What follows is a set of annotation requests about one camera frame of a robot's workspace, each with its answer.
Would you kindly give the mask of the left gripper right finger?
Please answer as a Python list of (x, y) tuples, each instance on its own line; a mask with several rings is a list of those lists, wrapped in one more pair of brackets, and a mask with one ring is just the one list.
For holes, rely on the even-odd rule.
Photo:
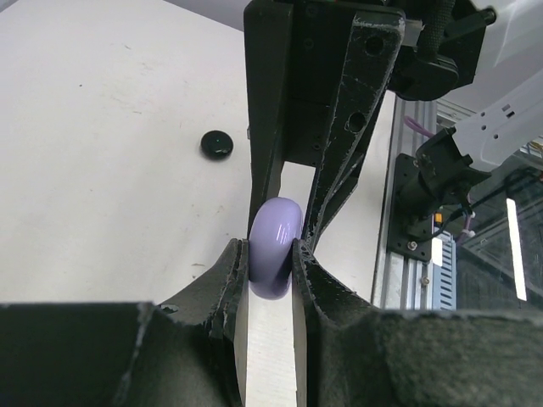
[(542, 315), (379, 309), (292, 246), (300, 406), (539, 406)]

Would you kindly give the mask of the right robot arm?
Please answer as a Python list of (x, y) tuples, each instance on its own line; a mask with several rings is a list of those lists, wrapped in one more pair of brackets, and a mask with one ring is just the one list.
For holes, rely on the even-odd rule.
[(488, 100), (425, 142), (395, 183), (392, 231), (419, 243), (438, 207), (468, 209), (469, 190), (542, 124), (539, 1), (253, 1), (244, 49), (249, 213), (278, 195), (285, 163), (312, 167), (311, 246), (358, 183), (387, 92)]

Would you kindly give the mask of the lilac round charging case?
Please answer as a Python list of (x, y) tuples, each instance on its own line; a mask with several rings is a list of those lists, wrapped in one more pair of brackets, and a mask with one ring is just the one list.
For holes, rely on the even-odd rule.
[(288, 291), (302, 224), (300, 206), (288, 198), (271, 198), (258, 210), (249, 233), (249, 282), (257, 296), (275, 300)]

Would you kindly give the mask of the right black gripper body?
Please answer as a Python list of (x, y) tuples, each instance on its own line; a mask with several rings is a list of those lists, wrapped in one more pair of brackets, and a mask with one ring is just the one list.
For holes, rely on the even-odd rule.
[(388, 1), (290, 1), (294, 5), (283, 127), (287, 162), (316, 168), (347, 36), (358, 10), (400, 10)]

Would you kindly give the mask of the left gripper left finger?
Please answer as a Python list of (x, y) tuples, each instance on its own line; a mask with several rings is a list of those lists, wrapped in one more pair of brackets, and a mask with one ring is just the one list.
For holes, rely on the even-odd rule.
[(249, 245), (162, 304), (1, 307), (4, 406), (242, 406)]

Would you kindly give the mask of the black round charging case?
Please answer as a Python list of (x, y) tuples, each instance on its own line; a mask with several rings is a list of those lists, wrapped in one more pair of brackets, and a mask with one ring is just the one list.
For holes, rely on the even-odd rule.
[(233, 148), (232, 138), (224, 131), (208, 131), (200, 140), (200, 150), (208, 159), (225, 159), (232, 154)]

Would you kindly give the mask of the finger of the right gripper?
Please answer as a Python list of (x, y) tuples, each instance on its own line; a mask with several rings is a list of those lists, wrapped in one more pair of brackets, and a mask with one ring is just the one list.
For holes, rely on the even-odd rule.
[(293, 4), (276, 1), (252, 1), (244, 10), (251, 170), (248, 227), (281, 187), (293, 12)]
[(400, 10), (354, 14), (305, 215), (302, 239), (310, 249), (357, 187), (405, 28)]

